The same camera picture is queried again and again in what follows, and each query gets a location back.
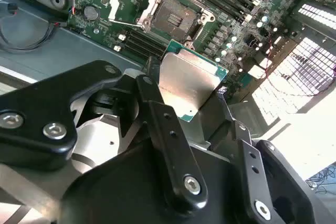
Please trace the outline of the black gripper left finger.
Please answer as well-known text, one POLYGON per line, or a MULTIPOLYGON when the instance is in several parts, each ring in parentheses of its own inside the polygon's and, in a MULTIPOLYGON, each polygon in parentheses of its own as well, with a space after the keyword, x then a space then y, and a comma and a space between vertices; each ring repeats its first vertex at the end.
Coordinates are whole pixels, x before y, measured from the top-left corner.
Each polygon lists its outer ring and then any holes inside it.
POLYGON ((151 140, 166 201, 177 212, 203 209, 208 190, 174 109, 156 82, 96 60, 1 96, 1 162, 54 170, 69 159, 77 128, 98 114, 120 118, 126 140, 151 140))

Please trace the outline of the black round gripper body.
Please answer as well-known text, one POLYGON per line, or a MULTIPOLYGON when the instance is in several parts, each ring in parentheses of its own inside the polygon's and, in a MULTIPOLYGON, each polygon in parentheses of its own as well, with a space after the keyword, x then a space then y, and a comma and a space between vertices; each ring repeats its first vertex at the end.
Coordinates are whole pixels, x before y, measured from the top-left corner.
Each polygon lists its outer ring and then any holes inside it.
POLYGON ((247 223, 249 151, 227 162, 185 139, 144 141, 92 169, 67 190, 61 223, 247 223))

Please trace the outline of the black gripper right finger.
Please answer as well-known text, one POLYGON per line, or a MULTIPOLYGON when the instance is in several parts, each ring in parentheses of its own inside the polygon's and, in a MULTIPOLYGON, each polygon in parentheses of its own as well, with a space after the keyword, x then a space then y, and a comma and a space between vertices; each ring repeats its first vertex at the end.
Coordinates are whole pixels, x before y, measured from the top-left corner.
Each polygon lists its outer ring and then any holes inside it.
POLYGON ((253 143, 222 95, 200 109, 211 152, 229 159, 238 219, 243 223, 325 223, 325 206, 270 141, 253 143))

